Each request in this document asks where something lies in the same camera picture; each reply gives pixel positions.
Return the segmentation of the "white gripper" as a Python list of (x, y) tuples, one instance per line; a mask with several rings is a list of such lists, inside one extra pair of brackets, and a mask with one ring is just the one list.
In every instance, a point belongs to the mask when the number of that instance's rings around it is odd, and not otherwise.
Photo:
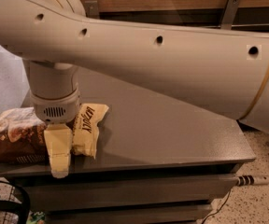
[(57, 99), (44, 99), (31, 94), (31, 102), (36, 116), (52, 123), (44, 131), (51, 174), (55, 178), (64, 178), (69, 174), (72, 131), (66, 124), (54, 123), (67, 123), (75, 118), (79, 111), (79, 91)]

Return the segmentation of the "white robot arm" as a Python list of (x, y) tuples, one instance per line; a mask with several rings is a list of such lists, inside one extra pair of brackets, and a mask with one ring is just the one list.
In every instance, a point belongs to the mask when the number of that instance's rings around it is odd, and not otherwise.
[(23, 60), (58, 178), (69, 172), (79, 67), (269, 133), (269, 33), (93, 19), (80, 0), (0, 0), (0, 46)]

